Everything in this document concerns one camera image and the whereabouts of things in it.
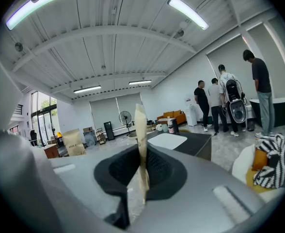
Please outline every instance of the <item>light blue jeans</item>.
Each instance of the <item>light blue jeans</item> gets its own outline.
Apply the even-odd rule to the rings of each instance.
[[[257,94],[260,103],[260,114],[263,128],[262,134],[268,135],[269,132],[272,132],[275,123],[275,112],[272,93],[257,92]]]

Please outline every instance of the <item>black electric fan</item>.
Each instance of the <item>black electric fan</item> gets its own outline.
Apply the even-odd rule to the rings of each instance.
[[[131,114],[128,111],[122,111],[119,115],[119,120],[123,125],[127,126],[127,130],[128,130],[127,135],[129,135],[130,132],[129,132],[129,126],[128,125],[132,120]]]

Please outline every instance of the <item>striped blanket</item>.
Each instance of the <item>striped blanket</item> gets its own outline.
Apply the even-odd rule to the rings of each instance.
[[[269,166],[265,166],[253,177],[253,183],[266,188],[279,188],[285,183],[285,136],[260,138],[258,149],[267,153]]]

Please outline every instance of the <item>person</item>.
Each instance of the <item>person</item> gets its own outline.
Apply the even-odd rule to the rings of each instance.
[[[221,118],[223,132],[227,132],[229,128],[226,123],[226,117],[222,111],[222,101],[219,93],[218,80],[216,78],[213,78],[211,80],[211,83],[212,86],[208,88],[208,94],[210,96],[211,114],[214,121],[214,135],[217,135],[219,133],[218,116]]]
[[[200,106],[202,112],[203,112],[203,125],[204,125],[204,131],[208,131],[207,129],[207,122],[208,122],[208,113],[209,113],[209,104],[208,100],[204,91],[205,82],[203,80],[200,80],[198,83],[198,87],[194,91],[194,98],[196,103]]]
[[[218,70],[220,72],[220,94],[221,94],[221,98],[222,98],[222,104],[225,105],[226,104],[226,108],[227,108],[227,111],[229,113],[229,116],[230,116],[230,119],[231,119],[231,125],[232,125],[232,128],[233,128],[233,131],[231,131],[231,135],[235,136],[235,137],[239,137],[239,134],[238,134],[238,124],[235,122],[233,116],[232,116],[232,112],[231,112],[231,109],[230,109],[230,100],[229,100],[229,94],[226,90],[226,82],[228,79],[235,79],[235,80],[238,80],[236,78],[236,76],[232,73],[229,73],[229,72],[226,72],[225,70],[225,66],[224,65],[219,65],[218,66]],[[240,83],[239,82],[236,82],[237,83],[237,90],[238,90],[238,93],[239,95],[241,96],[241,87],[240,87]],[[243,122],[241,123],[241,126],[242,126],[242,131],[243,132],[246,132],[246,123]]]
[[[268,68],[264,61],[259,58],[255,58],[254,54],[250,50],[245,50],[243,52],[243,59],[244,61],[248,61],[252,64],[254,85],[260,103],[263,130],[261,133],[256,133],[255,136],[260,138],[265,135],[273,135],[272,130],[275,123],[275,112]]]

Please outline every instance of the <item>jeans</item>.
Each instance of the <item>jeans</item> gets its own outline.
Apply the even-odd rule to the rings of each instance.
[[[272,132],[275,123],[275,112],[272,93],[257,92],[257,94],[260,103],[260,114],[263,129],[262,134],[268,135],[269,132]]]
[[[235,120],[234,120],[234,118],[232,116],[232,112],[231,112],[231,108],[230,108],[230,102],[227,103],[226,108],[228,110],[228,113],[229,113],[229,116],[230,116],[230,119],[231,119],[231,125],[232,125],[232,128],[233,128],[233,131],[236,133],[236,132],[238,132],[238,123],[235,122]],[[242,122],[240,125],[242,126],[242,128],[246,127],[246,123],[245,122]]]
[[[211,107],[211,114],[212,114],[212,118],[214,121],[214,130],[215,132],[219,132],[219,125],[218,125],[218,116],[220,116],[221,118],[221,122],[223,125],[223,131],[227,131],[228,130],[228,125],[226,123],[226,117],[223,114],[222,111],[222,106],[214,106]]]
[[[207,127],[208,113],[209,113],[209,104],[208,103],[200,103],[199,106],[200,106],[201,110],[203,111],[203,124],[204,124],[204,127]]]

